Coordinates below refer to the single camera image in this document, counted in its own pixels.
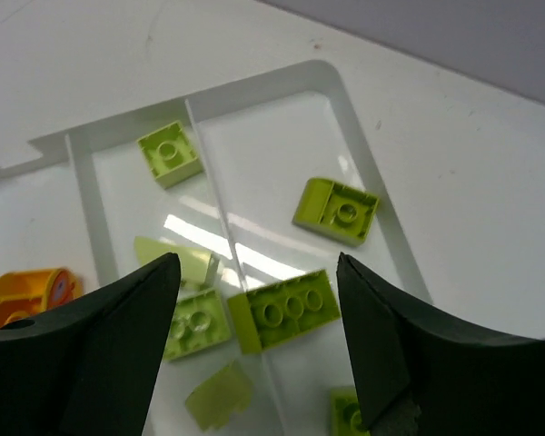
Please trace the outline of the orange rounded lego block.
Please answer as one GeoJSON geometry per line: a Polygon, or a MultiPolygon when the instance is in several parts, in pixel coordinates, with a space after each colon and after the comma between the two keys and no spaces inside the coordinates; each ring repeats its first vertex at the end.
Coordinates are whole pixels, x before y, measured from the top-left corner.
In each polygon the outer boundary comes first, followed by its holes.
{"type": "Polygon", "coordinates": [[[83,294],[82,281],[66,268],[6,273],[0,277],[0,328],[83,294]]]}

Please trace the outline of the white divided sorting tray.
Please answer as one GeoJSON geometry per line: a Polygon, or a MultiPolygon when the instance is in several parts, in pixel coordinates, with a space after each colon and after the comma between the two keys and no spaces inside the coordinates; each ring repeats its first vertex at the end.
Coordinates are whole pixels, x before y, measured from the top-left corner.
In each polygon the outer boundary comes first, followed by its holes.
{"type": "Polygon", "coordinates": [[[310,60],[34,139],[34,156],[0,165],[0,276],[67,267],[94,291],[137,269],[134,237],[219,258],[223,301],[325,270],[343,243],[292,223],[307,181],[380,198],[351,254],[428,297],[368,140],[337,69],[310,60]],[[137,140],[179,121],[203,171],[169,189],[137,140]]]}

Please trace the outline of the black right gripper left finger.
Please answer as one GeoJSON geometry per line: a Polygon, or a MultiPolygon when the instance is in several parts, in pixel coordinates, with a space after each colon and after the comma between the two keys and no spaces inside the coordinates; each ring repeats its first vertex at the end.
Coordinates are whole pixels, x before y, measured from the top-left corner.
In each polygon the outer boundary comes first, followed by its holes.
{"type": "Polygon", "coordinates": [[[181,280],[174,253],[0,329],[0,435],[140,435],[181,280]]]}

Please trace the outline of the pale green square lego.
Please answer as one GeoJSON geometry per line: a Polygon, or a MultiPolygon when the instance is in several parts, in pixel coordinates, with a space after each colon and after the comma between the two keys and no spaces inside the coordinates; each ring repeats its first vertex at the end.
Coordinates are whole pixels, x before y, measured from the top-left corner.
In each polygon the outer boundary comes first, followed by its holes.
{"type": "Polygon", "coordinates": [[[203,164],[183,125],[175,121],[137,140],[154,180],[164,189],[203,171],[203,164]]]}

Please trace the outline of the lime green curved lego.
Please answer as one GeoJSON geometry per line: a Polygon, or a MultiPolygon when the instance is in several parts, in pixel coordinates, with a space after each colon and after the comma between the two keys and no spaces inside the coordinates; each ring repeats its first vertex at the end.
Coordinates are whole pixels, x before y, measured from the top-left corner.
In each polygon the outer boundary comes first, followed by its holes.
{"type": "Polygon", "coordinates": [[[302,192],[292,223],[348,246],[367,238],[380,198],[336,182],[313,177],[302,192]]]}

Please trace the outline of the pale green small lego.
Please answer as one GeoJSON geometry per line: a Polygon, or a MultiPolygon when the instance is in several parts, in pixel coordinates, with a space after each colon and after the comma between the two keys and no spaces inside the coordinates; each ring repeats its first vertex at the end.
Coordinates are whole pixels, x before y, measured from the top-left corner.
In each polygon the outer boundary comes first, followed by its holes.
{"type": "Polygon", "coordinates": [[[185,408],[201,431],[222,428],[235,412],[245,411],[253,382],[238,361],[231,361],[200,383],[186,398],[185,408]]]}

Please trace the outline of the lime green long lego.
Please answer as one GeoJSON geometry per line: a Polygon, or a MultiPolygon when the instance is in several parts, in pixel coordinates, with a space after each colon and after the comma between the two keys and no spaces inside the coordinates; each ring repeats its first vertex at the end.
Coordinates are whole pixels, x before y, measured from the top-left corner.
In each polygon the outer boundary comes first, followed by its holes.
{"type": "Polygon", "coordinates": [[[239,293],[227,304],[244,354],[265,352],[341,318],[325,270],[239,293]]]}

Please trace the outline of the pale green sloped lego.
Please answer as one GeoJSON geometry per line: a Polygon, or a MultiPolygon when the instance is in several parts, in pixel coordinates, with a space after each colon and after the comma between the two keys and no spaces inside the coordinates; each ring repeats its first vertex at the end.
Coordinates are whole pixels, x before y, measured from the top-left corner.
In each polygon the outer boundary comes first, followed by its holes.
{"type": "Polygon", "coordinates": [[[181,281],[195,286],[212,286],[218,273],[219,258],[206,249],[135,236],[134,251],[141,265],[146,265],[166,253],[177,254],[181,264],[181,281]]]}

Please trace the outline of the pale green double lego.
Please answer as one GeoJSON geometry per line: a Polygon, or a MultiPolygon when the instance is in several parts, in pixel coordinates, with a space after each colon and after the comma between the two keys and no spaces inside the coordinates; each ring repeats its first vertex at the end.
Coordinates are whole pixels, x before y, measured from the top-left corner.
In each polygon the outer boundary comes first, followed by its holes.
{"type": "Polygon", "coordinates": [[[163,351],[166,361],[200,352],[232,338],[221,294],[214,288],[175,306],[163,351]]]}

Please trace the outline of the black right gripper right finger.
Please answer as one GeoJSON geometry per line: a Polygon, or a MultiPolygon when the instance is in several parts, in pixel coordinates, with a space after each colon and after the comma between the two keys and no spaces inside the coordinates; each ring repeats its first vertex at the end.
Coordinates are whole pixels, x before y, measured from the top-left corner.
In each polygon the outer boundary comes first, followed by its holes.
{"type": "Polygon", "coordinates": [[[545,435],[545,339],[464,321],[348,254],[337,282],[371,434],[545,435]]]}

